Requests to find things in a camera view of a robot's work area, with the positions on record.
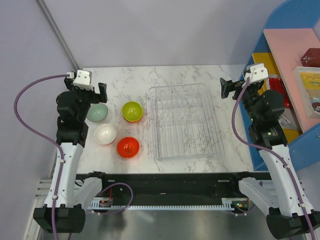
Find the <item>orange bowl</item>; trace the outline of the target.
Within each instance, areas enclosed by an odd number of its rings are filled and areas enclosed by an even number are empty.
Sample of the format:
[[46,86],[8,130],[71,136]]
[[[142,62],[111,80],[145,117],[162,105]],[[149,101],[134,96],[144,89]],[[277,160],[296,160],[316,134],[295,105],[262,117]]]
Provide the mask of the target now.
[[127,136],[118,142],[116,150],[122,158],[133,158],[139,153],[140,143],[136,138]]
[[128,123],[137,123],[142,119],[143,116],[144,116],[143,113],[139,113],[139,114],[126,113],[122,115],[123,119]]

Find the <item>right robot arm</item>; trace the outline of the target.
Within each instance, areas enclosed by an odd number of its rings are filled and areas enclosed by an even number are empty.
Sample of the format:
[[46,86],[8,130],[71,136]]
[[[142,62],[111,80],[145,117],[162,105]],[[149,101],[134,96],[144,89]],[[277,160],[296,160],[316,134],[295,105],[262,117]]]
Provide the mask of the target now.
[[305,234],[318,239],[315,231],[320,226],[320,213],[303,191],[279,123],[285,110],[284,96],[272,89],[259,94],[262,84],[250,84],[248,80],[233,82],[221,78],[220,85],[223,99],[234,93],[236,102],[231,117],[235,117],[240,103],[251,117],[250,142],[240,137],[234,121],[231,122],[233,133],[240,142],[258,151],[276,191],[276,195],[270,194],[254,177],[246,174],[229,184],[230,193],[235,197],[246,195],[263,212],[268,229],[277,240]]

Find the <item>white wire dish rack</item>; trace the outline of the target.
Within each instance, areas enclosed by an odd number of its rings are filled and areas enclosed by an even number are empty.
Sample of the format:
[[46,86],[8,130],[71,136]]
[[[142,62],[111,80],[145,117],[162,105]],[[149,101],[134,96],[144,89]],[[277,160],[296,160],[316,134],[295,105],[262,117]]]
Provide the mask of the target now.
[[203,83],[149,89],[157,160],[202,158],[221,153],[219,125]]

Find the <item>orange bowl front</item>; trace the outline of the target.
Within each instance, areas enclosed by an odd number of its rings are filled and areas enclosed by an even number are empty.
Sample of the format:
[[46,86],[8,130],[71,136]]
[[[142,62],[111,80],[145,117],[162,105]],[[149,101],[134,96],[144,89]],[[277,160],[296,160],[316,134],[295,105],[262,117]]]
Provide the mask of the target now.
[[140,143],[136,138],[127,136],[118,142],[116,150],[122,158],[133,158],[139,153]]

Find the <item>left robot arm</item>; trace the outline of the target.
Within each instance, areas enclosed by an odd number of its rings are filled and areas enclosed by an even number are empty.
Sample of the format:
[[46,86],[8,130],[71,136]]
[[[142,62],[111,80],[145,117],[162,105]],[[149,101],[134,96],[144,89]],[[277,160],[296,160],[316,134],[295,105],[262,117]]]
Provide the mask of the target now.
[[110,191],[108,182],[101,179],[102,173],[90,173],[79,189],[75,189],[77,169],[84,151],[89,127],[85,120],[92,104],[106,103],[107,85],[99,83],[99,93],[89,84],[80,87],[70,77],[64,79],[67,91],[56,98],[57,146],[55,168],[51,186],[43,207],[34,209],[33,219],[40,227],[52,233],[80,233],[85,225],[86,210],[98,195]]

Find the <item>lime green bowl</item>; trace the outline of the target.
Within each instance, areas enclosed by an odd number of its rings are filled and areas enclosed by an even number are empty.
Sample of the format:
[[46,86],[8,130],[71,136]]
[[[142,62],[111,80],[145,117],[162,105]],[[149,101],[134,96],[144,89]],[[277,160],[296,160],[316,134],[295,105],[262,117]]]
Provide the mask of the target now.
[[126,102],[122,107],[122,115],[123,114],[142,114],[144,110],[142,106],[135,101]]

